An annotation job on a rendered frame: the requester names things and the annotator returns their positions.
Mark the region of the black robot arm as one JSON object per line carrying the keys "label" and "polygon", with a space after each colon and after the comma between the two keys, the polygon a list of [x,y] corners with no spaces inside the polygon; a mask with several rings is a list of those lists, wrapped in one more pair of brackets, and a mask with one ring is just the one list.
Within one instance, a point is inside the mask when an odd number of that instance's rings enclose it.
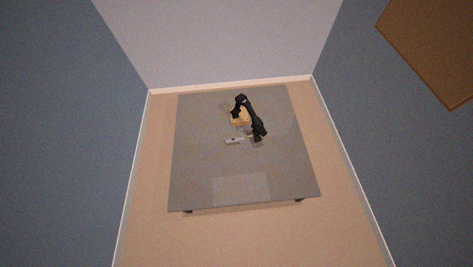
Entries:
{"label": "black robot arm", "polygon": [[[243,100],[245,100],[245,99],[246,99],[246,102],[243,103]],[[235,97],[235,101],[236,101],[235,107],[230,112],[233,116],[233,119],[239,118],[238,114],[241,112],[241,109],[240,109],[241,105],[246,107],[246,110],[248,111],[249,115],[252,118],[252,124],[254,126],[254,130],[258,131],[259,135],[264,137],[267,134],[267,131],[264,128],[262,120],[255,114],[249,100],[247,99],[247,96],[245,96],[245,94],[241,93],[240,95]]]}

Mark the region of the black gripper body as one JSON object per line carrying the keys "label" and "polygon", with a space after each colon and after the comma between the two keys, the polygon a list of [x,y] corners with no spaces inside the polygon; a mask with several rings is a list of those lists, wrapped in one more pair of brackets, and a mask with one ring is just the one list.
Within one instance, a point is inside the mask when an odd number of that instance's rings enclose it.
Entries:
{"label": "black gripper body", "polygon": [[253,124],[251,124],[251,127],[253,128],[253,133],[254,133],[254,135],[255,135],[254,141],[255,141],[255,142],[261,141],[261,137],[259,136],[258,131],[255,131],[255,130],[254,130]]}

